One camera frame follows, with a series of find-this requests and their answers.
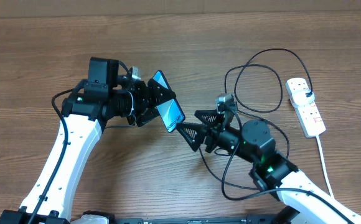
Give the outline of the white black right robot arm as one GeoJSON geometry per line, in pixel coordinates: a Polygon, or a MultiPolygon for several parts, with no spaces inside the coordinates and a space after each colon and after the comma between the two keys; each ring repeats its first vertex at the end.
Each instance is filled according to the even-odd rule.
{"type": "Polygon", "coordinates": [[[286,156],[276,150],[269,127],[260,120],[250,120],[231,127],[239,116],[227,106],[197,111],[200,123],[179,123],[176,129],[193,151],[206,145],[209,152],[220,147],[252,164],[250,177],[259,190],[248,198],[271,194],[286,205],[287,215],[279,223],[300,218],[308,223],[361,223],[361,215],[351,211],[321,190],[286,156]]]}

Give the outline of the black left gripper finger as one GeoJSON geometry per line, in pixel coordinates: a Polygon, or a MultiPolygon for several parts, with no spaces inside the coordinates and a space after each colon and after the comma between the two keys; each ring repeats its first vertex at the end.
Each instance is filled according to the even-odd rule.
{"type": "Polygon", "coordinates": [[[152,78],[148,81],[149,101],[153,105],[161,105],[169,100],[175,99],[176,94],[152,78]]]}
{"type": "Polygon", "coordinates": [[[140,115],[136,117],[136,124],[138,127],[144,126],[159,116],[157,108],[147,108],[140,115]]]}

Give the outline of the black smartphone lit screen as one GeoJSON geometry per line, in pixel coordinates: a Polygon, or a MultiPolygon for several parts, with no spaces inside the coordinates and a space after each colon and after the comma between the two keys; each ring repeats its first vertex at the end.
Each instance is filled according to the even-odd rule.
{"type": "MultiPolygon", "coordinates": [[[[165,78],[164,73],[161,70],[158,70],[152,79],[158,82],[164,88],[171,90],[167,79],[165,78]]],[[[161,105],[158,105],[157,110],[168,133],[175,131],[176,124],[181,123],[185,120],[185,114],[175,98],[161,105]]]]}

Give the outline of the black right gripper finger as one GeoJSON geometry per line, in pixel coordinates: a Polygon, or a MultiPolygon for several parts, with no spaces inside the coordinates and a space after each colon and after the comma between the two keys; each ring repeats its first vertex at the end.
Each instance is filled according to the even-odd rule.
{"type": "Polygon", "coordinates": [[[207,136],[207,126],[205,124],[177,123],[176,130],[194,152],[201,147],[207,136]]]}
{"type": "Polygon", "coordinates": [[[217,110],[196,110],[194,115],[207,126],[216,126],[223,120],[223,114],[217,110]]]}

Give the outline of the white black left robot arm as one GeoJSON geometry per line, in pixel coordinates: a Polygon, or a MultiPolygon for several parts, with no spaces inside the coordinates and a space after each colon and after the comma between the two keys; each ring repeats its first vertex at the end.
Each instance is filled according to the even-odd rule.
{"type": "Polygon", "coordinates": [[[144,82],[136,67],[125,75],[120,68],[120,60],[92,57],[88,77],[64,92],[62,107],[54,109],[60,126],[47,162],[19,209],[4,210],[0,223],[69,223],[80,177],[107,122],[118,116],[141,127],[176,98],[162,71],[144,82]]]}

